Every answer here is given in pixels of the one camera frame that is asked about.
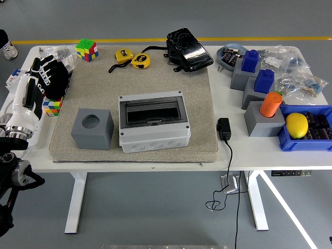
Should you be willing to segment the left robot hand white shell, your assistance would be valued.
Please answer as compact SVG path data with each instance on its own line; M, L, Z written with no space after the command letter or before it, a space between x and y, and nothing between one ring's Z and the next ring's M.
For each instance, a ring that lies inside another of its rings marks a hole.
M27 131L31 134L42 116L42 103L51 83L50 69L57 64L54 56L35 58L27 72L20 78L12 105L12 117L6 132Z

